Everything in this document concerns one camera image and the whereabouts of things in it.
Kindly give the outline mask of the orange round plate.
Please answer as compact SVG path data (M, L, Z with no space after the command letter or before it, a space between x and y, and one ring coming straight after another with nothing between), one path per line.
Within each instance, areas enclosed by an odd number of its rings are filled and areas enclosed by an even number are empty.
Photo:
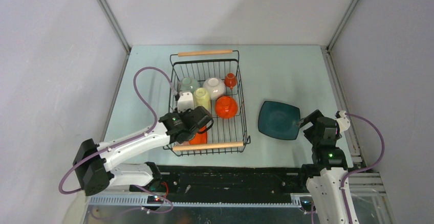
M198 145L198 144L207 144L208 135L207 135L207 126L204 126L199 130L198 133L191 139L188 144L189 145Z

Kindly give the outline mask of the teal square plate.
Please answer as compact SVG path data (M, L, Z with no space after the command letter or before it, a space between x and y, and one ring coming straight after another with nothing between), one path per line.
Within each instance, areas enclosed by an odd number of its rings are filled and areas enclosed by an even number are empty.
M262 103L258 115L258 131L268 137L293 141L299 134L297 123L300 121L300 109L296 106L266 100Z

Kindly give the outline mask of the yellow ceramic mug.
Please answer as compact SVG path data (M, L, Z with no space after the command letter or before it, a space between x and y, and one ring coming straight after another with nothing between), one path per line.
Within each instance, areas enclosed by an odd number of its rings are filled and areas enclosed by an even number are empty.
M202 106L208 112L211 112L211 99L207 89L203 87L197 88L193 93L193 101L195 107Z

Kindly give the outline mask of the white pink fluted plate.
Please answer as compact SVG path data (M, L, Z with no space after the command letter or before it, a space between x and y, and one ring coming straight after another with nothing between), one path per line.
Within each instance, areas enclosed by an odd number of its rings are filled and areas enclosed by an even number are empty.
M177 146L188 146L188 145L190 145L189 141L177 143Z

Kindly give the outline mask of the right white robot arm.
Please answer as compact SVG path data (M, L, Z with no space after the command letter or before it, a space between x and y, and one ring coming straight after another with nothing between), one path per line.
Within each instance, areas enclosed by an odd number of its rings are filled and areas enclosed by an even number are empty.
M359 223L349 188L348 164L337 146L341 134L351 125L345 112L329 118L317 109L297 125L309 125L303 135L312 145L313 162L302 165L297 184L300 190L310 193L311 210L320 223Z

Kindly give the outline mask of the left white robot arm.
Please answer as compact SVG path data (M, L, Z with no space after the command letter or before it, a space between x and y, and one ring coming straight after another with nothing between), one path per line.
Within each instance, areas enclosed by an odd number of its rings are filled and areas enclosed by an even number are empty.
M162 185L162 176L156 164L128 164L127 160L157 147L189 141L195 135L205 133L213 124L211 113L199 106L180 113L167 113L155 125L117 140L83 141L73 161L80 189L86 196L114 186L157 191Z

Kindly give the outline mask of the orange glossy bowl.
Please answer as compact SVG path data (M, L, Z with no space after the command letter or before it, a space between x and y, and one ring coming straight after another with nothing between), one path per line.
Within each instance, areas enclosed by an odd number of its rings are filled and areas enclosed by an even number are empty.
M238 104L234 98L230 96L222 96L215 102L215 113L222 119L231 119L238 112Z

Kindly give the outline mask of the white ceramic bowl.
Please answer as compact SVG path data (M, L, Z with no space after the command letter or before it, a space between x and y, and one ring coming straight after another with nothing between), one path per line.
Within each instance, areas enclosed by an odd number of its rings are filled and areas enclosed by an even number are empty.
M205 80L203 88L208 91L211 100L216 100L226 93L226 86L223 80L216 77Z

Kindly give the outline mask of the green floral ceramic bowl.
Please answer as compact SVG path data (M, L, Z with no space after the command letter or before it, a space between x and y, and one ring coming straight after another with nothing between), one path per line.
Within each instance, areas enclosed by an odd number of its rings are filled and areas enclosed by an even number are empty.
M193 94L200 87L201 86L196 79L191 77L185 77L179 82L178 92L179 93L190 92Z

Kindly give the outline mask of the small orange ceramic cup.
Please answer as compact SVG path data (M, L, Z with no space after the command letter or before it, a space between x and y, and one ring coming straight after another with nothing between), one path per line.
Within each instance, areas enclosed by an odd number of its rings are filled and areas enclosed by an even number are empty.
M225 76L224 84L227 88L233 90L233 88L237 85L237 78L234 73L228 73Z

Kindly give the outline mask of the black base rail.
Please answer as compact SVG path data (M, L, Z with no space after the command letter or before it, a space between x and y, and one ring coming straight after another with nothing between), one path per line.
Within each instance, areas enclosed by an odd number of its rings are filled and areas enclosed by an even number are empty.
M112 170L108 177L98 173L85 188L92 196L115 187L129 192L166 193L172 202L186 204L290 204L291 196L307 193L307 180L320 175L321 168L240 168L217 166L170 166L129 164L124 171Z

